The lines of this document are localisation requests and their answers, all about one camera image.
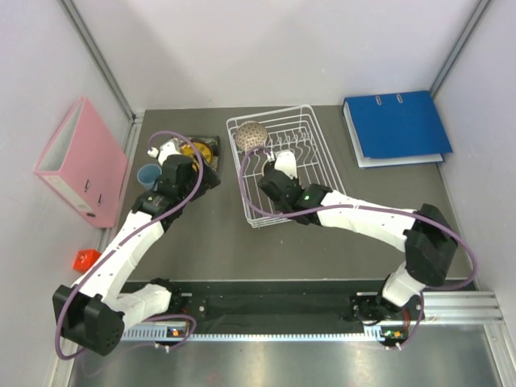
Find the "black floral square plate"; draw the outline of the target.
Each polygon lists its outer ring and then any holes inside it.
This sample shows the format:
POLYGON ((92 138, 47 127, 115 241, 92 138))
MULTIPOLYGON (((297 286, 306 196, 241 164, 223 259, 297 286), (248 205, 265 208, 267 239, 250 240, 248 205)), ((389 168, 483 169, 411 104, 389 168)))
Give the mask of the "black floral square plate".
MULTIPOLYGON (((218 171, 218 159, 219 159, 219 153, 220 153, 220 138, 218 136, 189 136, 189 141, 192 143, 194 140, 196 141, 202 141, 203 143, 208 144, 212 151, 214 152, 214 161, 212 165, 208 165, 212 170, 215 172, 218 171)), ((184 140, 179 139, 178 141, 178 147, 180 150, 180 146, 186 143, 184 140)), ((198 160, 193 159, 193 169, 195 171, 198 171, 198 160)))

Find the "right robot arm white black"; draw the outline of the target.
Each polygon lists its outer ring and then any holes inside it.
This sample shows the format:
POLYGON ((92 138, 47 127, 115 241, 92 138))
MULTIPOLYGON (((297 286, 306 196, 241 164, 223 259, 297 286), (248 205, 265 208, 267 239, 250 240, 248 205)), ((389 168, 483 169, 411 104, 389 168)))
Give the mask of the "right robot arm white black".
POLYGON ((271 162, 264 166, 258 186, 281 214, 317 209, 294 217, 297 223, 352 231, 405 254, 405 262, 388 275, 376 300, 366 303, 362 318, 396 318, 415 294, 427 286, 444 285, 457 242, 435 226, 449 226, 437 207, 425 204, 420 210, 398 210, 348 197, 324 185, 303 188, 297 177, 271 162))

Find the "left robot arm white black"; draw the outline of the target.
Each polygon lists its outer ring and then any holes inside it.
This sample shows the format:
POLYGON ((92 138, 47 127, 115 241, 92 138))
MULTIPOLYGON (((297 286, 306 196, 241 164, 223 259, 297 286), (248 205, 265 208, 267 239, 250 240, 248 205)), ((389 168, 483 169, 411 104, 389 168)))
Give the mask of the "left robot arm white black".
POLYGON ((158 314, 168 320, 177 318, 183 301, 170 281, 154 279, 134 293, 121 291, 146 251, 164 236, 183 207, 219 183, 203 156, 168 156, 156 188, 138 196, 119 233, 95 264, 73 285, 61 285, 52 295, 55 341, 68 339, 106 356, 125 331, 144 320, 158 314))

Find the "black orange patterned mug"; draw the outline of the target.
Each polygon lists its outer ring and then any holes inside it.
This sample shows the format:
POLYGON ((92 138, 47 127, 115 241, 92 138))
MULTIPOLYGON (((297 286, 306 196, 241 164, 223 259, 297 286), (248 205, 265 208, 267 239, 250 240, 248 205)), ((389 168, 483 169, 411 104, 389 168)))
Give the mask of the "black orange patterned mug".
POLYGON ((272 170, 274 170, 274 161, 266 161, 262 167, 262 174, 263 176, 266 176, 268 173, 270 173, 272 170))

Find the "light blue plastic cup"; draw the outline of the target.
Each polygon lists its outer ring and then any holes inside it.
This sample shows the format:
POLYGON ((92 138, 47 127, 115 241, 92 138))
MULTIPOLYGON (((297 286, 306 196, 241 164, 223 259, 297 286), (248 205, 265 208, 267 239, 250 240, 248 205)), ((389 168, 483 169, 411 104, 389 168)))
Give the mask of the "light blue plastic cup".
POLYGON ((138 170, 136 178, 146 190, 152 190, 161 172, 158 164, 146 164, 138 170))

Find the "yellow round plate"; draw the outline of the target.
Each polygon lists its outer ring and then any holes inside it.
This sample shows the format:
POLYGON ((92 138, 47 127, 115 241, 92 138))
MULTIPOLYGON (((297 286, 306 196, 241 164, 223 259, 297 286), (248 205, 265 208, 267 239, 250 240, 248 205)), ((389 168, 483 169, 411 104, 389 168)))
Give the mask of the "yellow round plate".
POLYGON ((202 141, 194 140, 192 145, 183 143, 180 146, 180 153, 182 155, 191 157, 196 160, 197 157, 195 151, 198 151, 202 155, 208 165, 212 165, 214 161, 214 152, 208 144, 203 143, 202 141))

